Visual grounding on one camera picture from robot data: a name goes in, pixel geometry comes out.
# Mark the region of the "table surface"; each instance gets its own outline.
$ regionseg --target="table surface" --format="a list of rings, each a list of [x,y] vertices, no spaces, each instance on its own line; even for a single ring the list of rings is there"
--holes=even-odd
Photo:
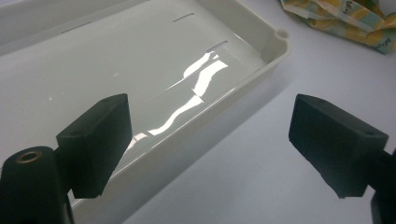
[[[297,93],[323,98],[389,135],[396,148],[396,54],[309,28],[275,0],[243,0],[290,34],[275,75],[292,82],[125,223],[372,223],[368,188],[338,199],[288,139]],[[396,2],[381,1],[385,13]]]

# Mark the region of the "white tray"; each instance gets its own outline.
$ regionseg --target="white tray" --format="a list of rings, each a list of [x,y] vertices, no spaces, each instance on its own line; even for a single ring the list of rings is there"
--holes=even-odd
[[[38,30],[24,26],[15,40],[0,36],[0,162],[27,147],[56,148],[55,135],[97,101],[129,95],[134,139],[104,195],[73,200],[77,222],[103,216],[104,204],[290,54],[285,31],[236,1],[132,0],[86,13]]]

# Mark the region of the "patterned wrapper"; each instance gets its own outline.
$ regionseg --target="patterned wrapper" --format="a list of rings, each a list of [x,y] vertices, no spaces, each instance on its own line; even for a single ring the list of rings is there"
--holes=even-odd
[[[396,51],[396,13],[385,16],[378,0],[281,0],[309,26],[371,46]]]

